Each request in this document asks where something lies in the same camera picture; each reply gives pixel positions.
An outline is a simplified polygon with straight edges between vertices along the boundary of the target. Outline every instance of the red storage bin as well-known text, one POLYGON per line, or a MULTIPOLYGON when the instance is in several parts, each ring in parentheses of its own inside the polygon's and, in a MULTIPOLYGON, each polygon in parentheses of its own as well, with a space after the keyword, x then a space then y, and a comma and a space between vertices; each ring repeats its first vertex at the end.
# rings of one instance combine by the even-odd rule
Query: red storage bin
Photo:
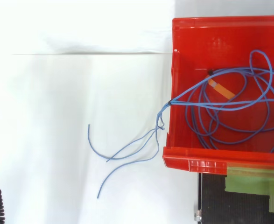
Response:
MULTIPOLYGON (((274 68, 274 16, 174 19, 172 98, 202 81, 208 70, 249 67, 249 54, 254 49, 265 52, 274 68)), ((253 65, 268 68, 266 60, 258 54, 253 56, 253 65)), ((223 75, 214 80, 235 93, 244 83, 239 74, 223 75)), ((212 101, 227 100, 211 86, 207 87, 207 91, 212 101)), ((252 100, 259 95, 257 85, 248 79, 248 86, 238 100, 252 100)), ((274 126, 274 102, 270 102, 270 106, 271 117, 266 128, 274 126)), ((265 119, 265 109, 265 103, 258 103, 241 111, 221 112, 220 119, 235 128, 256 130, 265 119)), ((202 111, 203 122, 207 126, 210 118, 205 110, 202 111)), ((223 127, 219 127, 215 135, 226 141, 246 137, 245 133, 227 131, 223 127)), ((170 168, 222 175, 226 174, 227 166, 236 164, 274 169, 274 153, 269 153, 273 145, 274 131, 270 131, 259 133, 241 144, 217 144, 219 150, 204 149, 186 124, 185 107, 172 105, 163 159, 170 168)))

